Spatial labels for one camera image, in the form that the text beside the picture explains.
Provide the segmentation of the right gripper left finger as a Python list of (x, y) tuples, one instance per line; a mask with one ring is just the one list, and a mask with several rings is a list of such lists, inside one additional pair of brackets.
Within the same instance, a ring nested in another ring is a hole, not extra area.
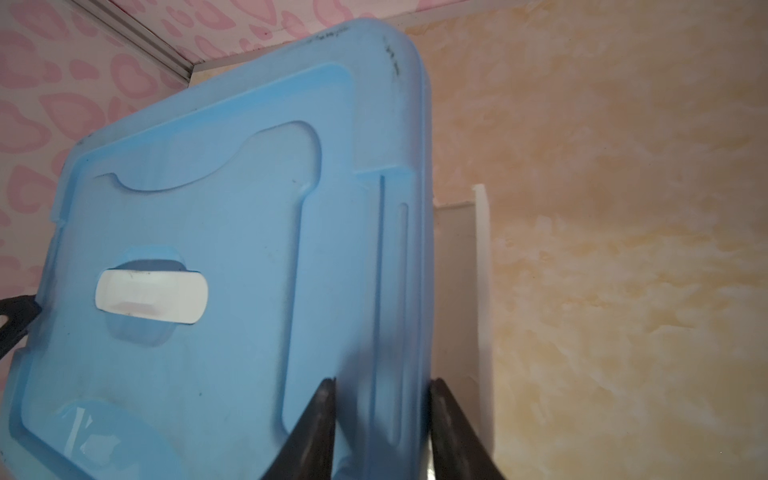
[(336, 432), (336, 380), (323, 379), (263, 480), (331, 480)]

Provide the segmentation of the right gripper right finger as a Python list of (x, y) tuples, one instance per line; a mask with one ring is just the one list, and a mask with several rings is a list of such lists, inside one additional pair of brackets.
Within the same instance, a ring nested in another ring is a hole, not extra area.
[(447, 383), (429, 385), (430, 436), (437, 480), (505, 480)]

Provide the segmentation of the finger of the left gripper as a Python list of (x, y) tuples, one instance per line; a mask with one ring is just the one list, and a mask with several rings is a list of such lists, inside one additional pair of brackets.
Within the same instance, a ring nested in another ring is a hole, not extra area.
[(27, 334), (31, 323), (40, 315), (41, 306), (34, 295), (5, 298), (0, 314), (6, 318), (0, 331), (1, 358), (4, 358)]

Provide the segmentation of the white plastic storage bin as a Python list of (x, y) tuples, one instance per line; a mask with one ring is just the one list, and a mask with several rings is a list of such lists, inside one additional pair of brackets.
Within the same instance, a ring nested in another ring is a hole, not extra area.
[(485, 186), (434, 208), (432, 376), (443, 379), (481, 444), (494, 451), (490, 208)]

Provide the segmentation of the blue plastic bin lid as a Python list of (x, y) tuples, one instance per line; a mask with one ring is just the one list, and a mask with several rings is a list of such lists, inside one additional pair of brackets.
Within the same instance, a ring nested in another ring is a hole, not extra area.
[(335, 479), (422, 479), (431, 91), (357, 19), (82, 139), (12, 358), (14, 479), (259, 479), (319, 384)]

